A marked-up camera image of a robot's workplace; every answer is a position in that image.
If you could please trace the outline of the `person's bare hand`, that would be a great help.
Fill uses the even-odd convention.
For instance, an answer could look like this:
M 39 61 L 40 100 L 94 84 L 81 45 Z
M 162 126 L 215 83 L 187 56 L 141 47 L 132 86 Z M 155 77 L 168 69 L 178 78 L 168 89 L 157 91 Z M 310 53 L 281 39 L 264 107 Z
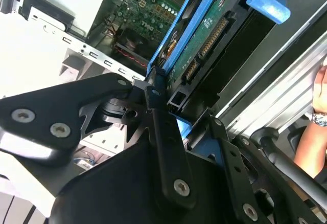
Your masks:
M 315 113 L 326 114 L 326 66 L 323 66 L 317 73 L 313 85 L 312 105 Z

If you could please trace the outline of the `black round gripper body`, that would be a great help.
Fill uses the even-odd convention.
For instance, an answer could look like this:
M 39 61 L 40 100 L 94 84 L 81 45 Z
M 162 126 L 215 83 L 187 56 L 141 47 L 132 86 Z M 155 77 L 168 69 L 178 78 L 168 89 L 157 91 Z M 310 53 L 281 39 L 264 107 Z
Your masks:
M 193 209 L 157 199 L 148 142 L 140 142 L 79 175 L 60 192 L 50 223 L 231 223 L 231 210 L 219 169 L 191 152 L 188 161 L 197 190 Z

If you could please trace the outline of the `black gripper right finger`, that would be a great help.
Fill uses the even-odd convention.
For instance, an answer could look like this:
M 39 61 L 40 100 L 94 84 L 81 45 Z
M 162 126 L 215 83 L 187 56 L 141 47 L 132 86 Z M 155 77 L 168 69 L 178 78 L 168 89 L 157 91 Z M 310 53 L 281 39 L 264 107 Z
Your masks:
M 275 223 L 320 223 L 319 218 L 290 186 L 291 180 L 313 202 L 322 205 L 322 187 L 275 145 L 276 129 L 264 127 L 250 139 L 236 136 L 229 140 L 223 123 L 207 119 L 210 138 L 207 151 L 214 154 L 223 182 L 220 192 L 227 192 L 225 211 L 229 223 L 270 223 L 265 203 L 257 198 L 267 193 L 273 201 Z

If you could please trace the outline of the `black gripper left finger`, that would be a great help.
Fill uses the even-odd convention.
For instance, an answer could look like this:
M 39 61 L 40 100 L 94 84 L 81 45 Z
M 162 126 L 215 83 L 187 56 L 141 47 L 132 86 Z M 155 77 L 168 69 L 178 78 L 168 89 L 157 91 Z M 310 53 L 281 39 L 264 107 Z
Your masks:
M 193 208 L 197 192 L 158 68 L 144 81 L 108 73 L 1 99 L 1 175 L 36 206 L 53 207 L 59 194 L 40 176 L 58 187 L 80 141 L 114 123 L 127 127 L 124 151 L 149 143 L 157 199 Z

